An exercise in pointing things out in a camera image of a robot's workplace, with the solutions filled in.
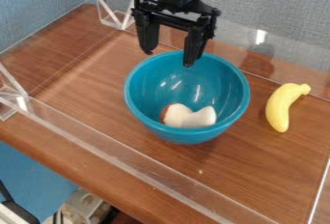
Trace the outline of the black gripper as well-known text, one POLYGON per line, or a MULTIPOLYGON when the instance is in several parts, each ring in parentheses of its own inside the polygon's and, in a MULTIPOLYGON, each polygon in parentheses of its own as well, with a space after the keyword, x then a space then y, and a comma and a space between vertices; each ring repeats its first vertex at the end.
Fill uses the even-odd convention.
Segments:
POLYGON ((134 0, 131 14, 139 46, 151 55, 159 44, 160 26, 188 32, 184 39, 183 66, 200 58, 208 33, 215 30, 220 11, 202 0, 134 0))

